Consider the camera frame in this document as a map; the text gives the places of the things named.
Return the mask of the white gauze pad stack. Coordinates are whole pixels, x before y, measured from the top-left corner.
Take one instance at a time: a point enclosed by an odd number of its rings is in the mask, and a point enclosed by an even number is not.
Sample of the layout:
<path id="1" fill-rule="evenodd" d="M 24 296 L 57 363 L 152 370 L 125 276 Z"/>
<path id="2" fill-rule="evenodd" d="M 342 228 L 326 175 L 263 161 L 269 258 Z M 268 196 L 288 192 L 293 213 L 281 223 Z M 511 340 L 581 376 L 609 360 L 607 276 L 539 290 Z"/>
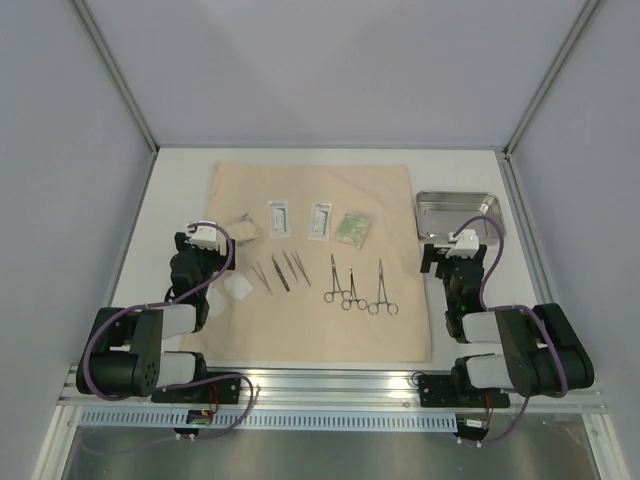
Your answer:
<path id="1" fill-rule="evenodd" d="M 223 281 L 225 293 L 221 293 L 217 287 L 211 285 L 207 292 L 209 302 L 209 316 L 219 317 L 229 305 L 231 300 L 241 301 L 254 290 L 253 285 L 241 273 L 236 272 L 226 277 Z"/>

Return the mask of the suture packet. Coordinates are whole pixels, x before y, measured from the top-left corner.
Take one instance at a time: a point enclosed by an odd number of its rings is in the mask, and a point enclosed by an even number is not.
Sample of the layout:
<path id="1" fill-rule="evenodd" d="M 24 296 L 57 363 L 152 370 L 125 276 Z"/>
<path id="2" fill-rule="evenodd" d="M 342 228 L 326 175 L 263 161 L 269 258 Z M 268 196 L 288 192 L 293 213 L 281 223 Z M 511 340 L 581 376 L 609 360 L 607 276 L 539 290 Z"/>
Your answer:
<path id="1" fill-rule="evenodd" d="M 328 241 L 330 239 L 331 215 L 332 205 L 330 203 L 314 203 L 311 206 L 309 240 Z"/>
<path id="2" fill-rule="evenodd" d="M 268 210 L 270 238 L 289 238 L 291 236 L 291 216 L 288 201 L 269 201 Z"/>

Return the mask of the green mesh packet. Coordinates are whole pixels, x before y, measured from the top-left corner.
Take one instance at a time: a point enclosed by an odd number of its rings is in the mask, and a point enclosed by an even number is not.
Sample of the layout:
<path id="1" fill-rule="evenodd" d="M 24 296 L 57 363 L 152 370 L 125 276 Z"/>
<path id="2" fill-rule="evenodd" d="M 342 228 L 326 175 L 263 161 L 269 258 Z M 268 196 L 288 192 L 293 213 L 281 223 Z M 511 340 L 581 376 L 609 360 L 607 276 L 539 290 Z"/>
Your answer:
<path id="1" fill-rule="evenodd" d="M 340 221 L 334 239 L 360 249 L 367 238 L 374 217 L 362 212 L 347 212 Z"/>

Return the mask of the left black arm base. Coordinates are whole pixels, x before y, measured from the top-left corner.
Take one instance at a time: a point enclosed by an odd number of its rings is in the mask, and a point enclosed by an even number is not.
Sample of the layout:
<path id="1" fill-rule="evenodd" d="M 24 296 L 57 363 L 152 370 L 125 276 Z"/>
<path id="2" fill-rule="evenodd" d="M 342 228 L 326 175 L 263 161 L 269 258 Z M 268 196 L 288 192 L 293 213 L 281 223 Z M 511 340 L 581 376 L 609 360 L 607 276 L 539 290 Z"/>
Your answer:
<path id="1" fill-rule="evenodd" d="M 205 373 L 201 380 L 213 379 L 213 382 L 189 388 L 156 390 L 151 395 L 152 403 L 172 404 L 209 404 L 236 405 L 241 392 L 239 377 L 223 378 L 230 372 Z"/>

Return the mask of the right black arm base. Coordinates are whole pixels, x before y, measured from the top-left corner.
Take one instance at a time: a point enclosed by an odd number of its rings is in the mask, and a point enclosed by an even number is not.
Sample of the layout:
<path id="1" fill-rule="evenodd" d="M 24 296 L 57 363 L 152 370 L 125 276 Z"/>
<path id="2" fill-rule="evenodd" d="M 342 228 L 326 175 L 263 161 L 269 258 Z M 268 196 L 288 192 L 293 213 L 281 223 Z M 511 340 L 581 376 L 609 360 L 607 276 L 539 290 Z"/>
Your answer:
<path id="1" fill-rule="evenodd" d="M 451 374 L 416 372 L 411 381 L 423 408 L 497 408 L 511 406 L 509 395 L 496 388 L 477 388 Z"/>

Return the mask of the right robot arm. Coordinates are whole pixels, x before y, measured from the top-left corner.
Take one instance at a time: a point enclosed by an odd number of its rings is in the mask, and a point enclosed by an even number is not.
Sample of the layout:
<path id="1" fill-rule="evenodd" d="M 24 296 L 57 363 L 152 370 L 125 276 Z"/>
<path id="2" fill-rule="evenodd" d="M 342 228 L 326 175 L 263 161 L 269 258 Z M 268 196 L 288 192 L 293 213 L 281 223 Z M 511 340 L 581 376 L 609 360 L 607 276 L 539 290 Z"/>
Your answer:
<path id="1" fill-rule="evenodd" d="M 445 246 L 425 244 L 421 271 L 436 266 L 444 286 L 446 328 L 461 344 L 502 346 L 510 390 L 523 397 L 560 397 L 593 385 L 595 370 L 564 311 L 556 303 L 487 307 L 484 270 L 487 247 L 470 257 L 451 255 Z"/>

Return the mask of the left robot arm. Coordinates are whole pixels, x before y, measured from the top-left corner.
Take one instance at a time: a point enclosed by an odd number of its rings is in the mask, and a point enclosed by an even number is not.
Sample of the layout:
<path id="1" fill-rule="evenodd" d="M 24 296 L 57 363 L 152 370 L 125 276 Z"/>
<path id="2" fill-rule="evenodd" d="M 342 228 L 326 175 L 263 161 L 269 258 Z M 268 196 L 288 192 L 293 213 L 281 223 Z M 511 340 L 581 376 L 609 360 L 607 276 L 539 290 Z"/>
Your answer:
<path id="1" fill-rule="evenodd" d="M 199 221 L 176 233 L 174 243 L 163 301 L 96 313 L 76 372 L 79 393 L 107 401 L 151 396 L 164 386 L 162 341 L 204 327 L 209 285 L 236 266 L 235 240 L 216 223 Z"/>

